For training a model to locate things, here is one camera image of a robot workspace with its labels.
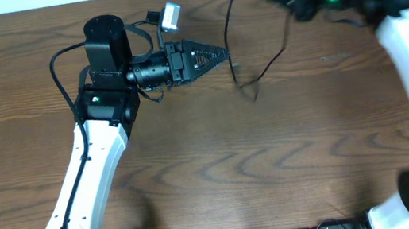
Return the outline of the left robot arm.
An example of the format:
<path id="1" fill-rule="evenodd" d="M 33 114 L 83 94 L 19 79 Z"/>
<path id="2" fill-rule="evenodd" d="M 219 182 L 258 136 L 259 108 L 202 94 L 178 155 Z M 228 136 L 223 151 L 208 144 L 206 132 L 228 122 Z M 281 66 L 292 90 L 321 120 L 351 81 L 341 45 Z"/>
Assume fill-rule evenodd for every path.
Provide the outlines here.
<path id="1" fill-rule="evenodd" d="M 115 170 L 126 150 L 141 100 L 149 92 L 188 85 L 229 57 L 215 45 L 151 37 L 141 22 L 115 15 L 84 26 L 88 65 L 79 74 L 71 160 L 45 229 L 102 229 Z"/>

